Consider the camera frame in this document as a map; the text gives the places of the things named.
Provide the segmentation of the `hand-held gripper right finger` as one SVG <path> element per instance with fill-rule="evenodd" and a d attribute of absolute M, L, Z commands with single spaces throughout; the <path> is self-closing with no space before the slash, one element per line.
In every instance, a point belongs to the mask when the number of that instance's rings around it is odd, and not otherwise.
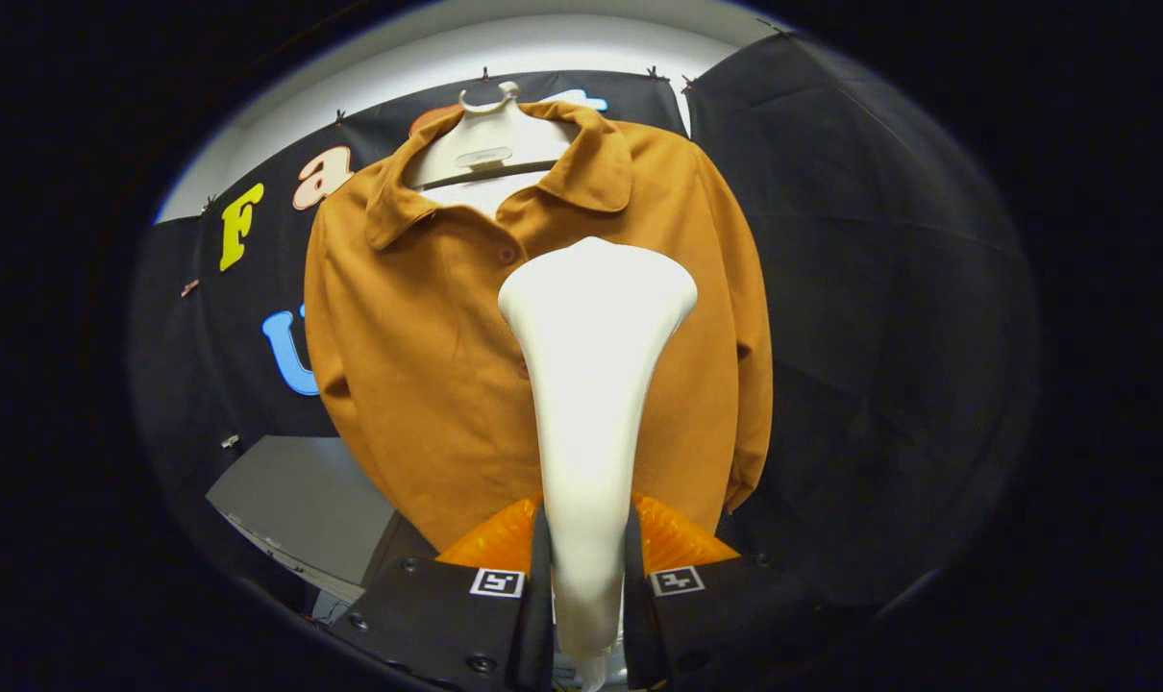
<path fill-rule="evenodd" d="M 626 538 L 632 689 L 768 691 L 832 636 L 832 605 L 808 583 L 652 495 L 632 495 Z"/>

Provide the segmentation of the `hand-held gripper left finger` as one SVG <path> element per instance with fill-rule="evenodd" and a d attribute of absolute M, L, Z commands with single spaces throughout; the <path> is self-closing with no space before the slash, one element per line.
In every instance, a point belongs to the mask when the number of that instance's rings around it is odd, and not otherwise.
<path fill-rule="evenodd" d="M 477 526 L 442 559 L 401 555 L 331 626 L 385 691 L 547 691 L 551 532 L 542 495 Z"/>

